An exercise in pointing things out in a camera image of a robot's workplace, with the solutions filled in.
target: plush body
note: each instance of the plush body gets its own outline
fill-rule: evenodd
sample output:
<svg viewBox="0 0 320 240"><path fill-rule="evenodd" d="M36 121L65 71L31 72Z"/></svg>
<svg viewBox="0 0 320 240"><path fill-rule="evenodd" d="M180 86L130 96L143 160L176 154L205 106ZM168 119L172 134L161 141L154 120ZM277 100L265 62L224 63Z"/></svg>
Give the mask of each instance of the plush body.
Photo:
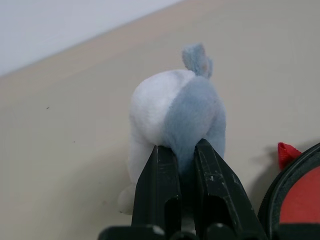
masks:
<svg viewBox="0 0 320 240"><path fill-rule="evenodd" d="M186 47L182 58L188 70L170 70L151 76L132 95L128 159L132 185L118 198L119 210L123 213L132 213L135 185L155 145L171 148L176 155L182 197L193 184L192 159L201 139L208 140L224 157L226 113L209 80L212 62L201 44Z"/></svg>

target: table surface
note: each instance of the table surface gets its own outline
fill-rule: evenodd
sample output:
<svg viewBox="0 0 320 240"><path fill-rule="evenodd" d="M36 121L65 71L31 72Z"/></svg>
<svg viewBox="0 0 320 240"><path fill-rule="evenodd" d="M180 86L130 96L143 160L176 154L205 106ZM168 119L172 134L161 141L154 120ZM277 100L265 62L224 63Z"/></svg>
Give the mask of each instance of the table surface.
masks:
<svg viewBox="0 0 320 240"><path fill-rule="evenodd" d="M130 223L116 207L129 184L130 97L145 78L183 68L185 44L213 57L225 161L255 210L279 172L278 142L320 142L320 1L196 2L0 78L0 239L92 240Z"/></svg>

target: stuffed animal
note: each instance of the stuffed animal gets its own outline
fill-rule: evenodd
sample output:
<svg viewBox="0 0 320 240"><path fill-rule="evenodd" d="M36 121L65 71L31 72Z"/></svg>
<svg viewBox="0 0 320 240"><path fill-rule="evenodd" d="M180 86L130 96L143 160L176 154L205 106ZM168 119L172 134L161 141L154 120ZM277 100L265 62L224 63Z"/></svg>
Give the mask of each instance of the stuffed animal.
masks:
<svg viewBox="0 0 320 240"><path fill-rule="evenodd" d="M186 46L182 60L187 70L153 75L133 93L127 162L132 184L118 197L122 213L133 212L136 184L155 145L171 148L175 154L182 198L192 189L192 159L201 139L206 139L224 157L226 111L209 80L213 63L200 43Z"/></svg>

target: white wall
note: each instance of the white wall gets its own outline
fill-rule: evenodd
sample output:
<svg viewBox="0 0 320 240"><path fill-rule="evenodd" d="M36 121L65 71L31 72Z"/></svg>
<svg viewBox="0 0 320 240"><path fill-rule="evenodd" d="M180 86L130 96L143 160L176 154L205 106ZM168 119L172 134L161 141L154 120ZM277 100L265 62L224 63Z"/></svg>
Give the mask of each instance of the white wall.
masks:
<svg viewBox="0 0 320 240"><path fill-rule="evenodd" d="M0 76L181 1L0 0Z"/></svg>

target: gray tail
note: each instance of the gray tail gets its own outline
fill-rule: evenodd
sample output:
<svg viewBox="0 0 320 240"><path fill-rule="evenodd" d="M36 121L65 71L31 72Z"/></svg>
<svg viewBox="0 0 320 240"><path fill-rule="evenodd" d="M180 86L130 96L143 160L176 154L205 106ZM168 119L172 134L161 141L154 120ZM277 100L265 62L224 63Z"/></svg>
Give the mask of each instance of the gray tail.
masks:
<svg viewBox="0 0 320 240"><path fill-rule="evenodd" d="M206 56L206 51L201 43L184 47L182 60L188 70L193 71L197 76L209 79L213 72L213 63Z"/></svg>

